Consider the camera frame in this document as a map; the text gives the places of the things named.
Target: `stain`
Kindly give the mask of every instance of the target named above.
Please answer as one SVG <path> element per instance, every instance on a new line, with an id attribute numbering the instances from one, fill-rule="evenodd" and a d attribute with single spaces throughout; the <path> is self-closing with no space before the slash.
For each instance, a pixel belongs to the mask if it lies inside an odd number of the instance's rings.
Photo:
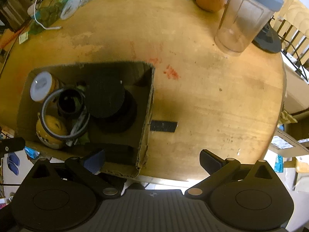
<path id="1" fill-rule="evenodd" d="M 179 78 L 181 78 L 178 73 L 173 69 L 173 67 L 171 67 L 170 65 L 168 65 L 166 67 L 166 70 L 163 72 L 164 74 L 166 74 L 168 79 L 174 79 L 174 80 L 178 80 Z"/>
<path id="2" fill-rule="evenodd" d="M 150 58 L 149 59 L 149 63 L 152 63 L 153 65 L 156 65 L 159 63 L 159 59 L 156 57 L 156 58 Z"/>
<path id="3" fill-rule="evenodd" d="M 131 47 L 131 56 L 133 60 L 136 60 L 136 53 L 135 53 L 135 47 L 134 42 L 130 41 L 130 47 Z"/>

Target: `blue slipper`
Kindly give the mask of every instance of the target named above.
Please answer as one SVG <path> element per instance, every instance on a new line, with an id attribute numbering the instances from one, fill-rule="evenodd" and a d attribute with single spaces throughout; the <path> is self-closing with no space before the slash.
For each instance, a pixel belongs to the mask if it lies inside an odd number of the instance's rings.
<path id="1" fill-rule="evenodd" d="M 16 176 L 19 174 L 18 168 L 15 166 L 14 163 L 7 163 L 7 167 L 9 168 L 9 170 L 11 170 Z"/>
<path id="2" fill-rule="evenodd" d="M 20 160 L 18 156 L 16 155 L 16 153 L 9 153 L 7 155 L 7 161 L 8 161 L 8 164 L 10 162 L 10 163 L 14 163 L 16 166 L 20 165 Z"/>

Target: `table top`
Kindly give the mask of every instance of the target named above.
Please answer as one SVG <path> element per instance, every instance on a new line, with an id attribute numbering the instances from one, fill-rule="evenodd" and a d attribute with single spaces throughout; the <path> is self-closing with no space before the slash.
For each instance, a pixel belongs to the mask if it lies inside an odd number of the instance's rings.
<path id="1" fill-rule="evenodd" d="M 0 78 L 0 124 L 16 128 L 21 92 L 34 68 L 75 62 L 153 63 L 154 120 L 176 121 L 175 133 L 151 132 L 142 175 L 200 180 L 199 153 L 254 163 L 271 141 L 285 72 L 279 54 L 250 45 L 222 53 L 214 34 L 223 11 L 194 0 L 92 0 L 58 31 L 16 44 Z"/>

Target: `chair backrest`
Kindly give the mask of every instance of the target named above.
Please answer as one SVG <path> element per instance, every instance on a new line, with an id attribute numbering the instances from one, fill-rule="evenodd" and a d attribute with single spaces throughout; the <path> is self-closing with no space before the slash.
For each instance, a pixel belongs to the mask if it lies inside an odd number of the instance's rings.
<path id="1" fill-rule="evenodd" d="M 281 10 L 274 14 L 274 19 L 271 26 L 296 48 L 303 65 L 309 59 L 309 9 L 299 0 L 284 0 Z M 282 49 L 297 59 L 293 47 L 283 39 L 281 42 Z"/>

